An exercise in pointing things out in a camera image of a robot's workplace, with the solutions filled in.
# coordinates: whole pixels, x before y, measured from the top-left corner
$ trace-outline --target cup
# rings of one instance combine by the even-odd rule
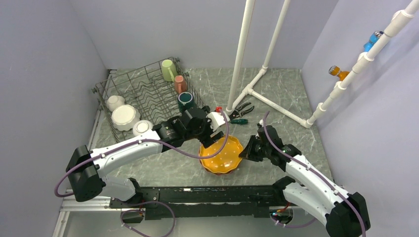
[[[162,62],[162,74],[166,81],[174,81],[177,76],[176,65],[169,59]]]
[[[117,107],[124,105],[125,99],[119,95],[112,95],[106,101],[106,106],[111,112],[113,112]]]
[[[174,90],[180,94],[185,92],[188,89],[188,86],[186,85],[186,80],[183,78],[183,76],[176,76],[174,78]]]
[[[177,97],[177,104],[181,113],[195,106],[194,96],[189,92],[182,92]]]

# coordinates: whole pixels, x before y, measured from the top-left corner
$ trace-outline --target dish rack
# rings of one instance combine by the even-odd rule
[[[201,108],[204,102],[193,88],[189,74],[180,66],[179,58],[165,58],[135,70],[115,75],[110,74],[107,80],[95,85],[93,93],[98,95],[99,110],[105,112],[115,142],[133,137],[132,130],[119,131],[112,123],[112,112],[105,102],[112,95],[125,98],[125,104],[132,105],[140,112],[141,119],[151,121],[154,125],[180,115],[177,105],[177,92],[171,81],[163,79],[161,62],[170,59],[176,66],[178,75],[187,83],[187,91],[194,96],[195,104]]]

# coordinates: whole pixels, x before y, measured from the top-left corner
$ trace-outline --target pliers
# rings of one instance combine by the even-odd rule
[[[243,104],[237,106],[236,109],[230,114],[230,116],[229,116],[230,120],[240,118],[243,115],[246,115],[246,114],[252,112],[253,109],[254,109],[254,105],[252,107],[242,111],[246,106],[249,106],[250,104],[251,104],[251,102],[246,102],[246,103],[243,103]]]

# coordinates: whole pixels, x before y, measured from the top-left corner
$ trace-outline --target orange bowl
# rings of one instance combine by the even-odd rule
[[[208,148],[204,148],[201,145],[199,149],[199,156],[206,157],[214,154],[221,148],[224,139],[225,136]],[[242,150],[243,146],[240,144],[239,140],[236,137],[228,136],[227,144],[225,144],[224,149],[220,153],[209,159],[201,159],[200,162],[208,172],[216,175],[227,174],[239,166],[242,161],[239,154]]]

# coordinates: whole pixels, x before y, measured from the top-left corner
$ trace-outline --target green handle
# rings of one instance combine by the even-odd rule
[[[234,119],[234,120],[231,120],[230,122],[231,122],[231,124],[240,124],[240,125],[249,123],[249,121],[245,118]]]
[[[171,69],[170,68],[168,68],[169,69],[169,73],[170,73],[170,78],[171,78],[171,81],[174,81],[174,75],[173,75],[173,72],[171,71]]]

